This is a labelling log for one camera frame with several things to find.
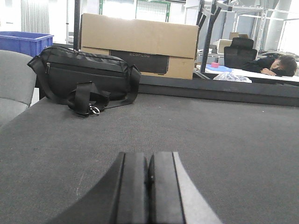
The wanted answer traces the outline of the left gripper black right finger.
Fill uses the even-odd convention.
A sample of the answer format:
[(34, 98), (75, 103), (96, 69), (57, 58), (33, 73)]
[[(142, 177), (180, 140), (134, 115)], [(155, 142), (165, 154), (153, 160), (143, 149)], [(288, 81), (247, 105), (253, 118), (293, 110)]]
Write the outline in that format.
[(151, 224), (220, 224), (177, 152), (157, 152), (149, 164)]

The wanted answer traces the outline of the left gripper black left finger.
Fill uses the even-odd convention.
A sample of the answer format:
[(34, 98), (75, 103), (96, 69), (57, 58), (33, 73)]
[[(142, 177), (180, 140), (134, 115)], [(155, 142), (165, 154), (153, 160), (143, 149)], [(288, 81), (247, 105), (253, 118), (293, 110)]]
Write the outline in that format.
[(119, 153), (99, 182), (50, 223), (147, 223), (146, 169), (143, 153)]

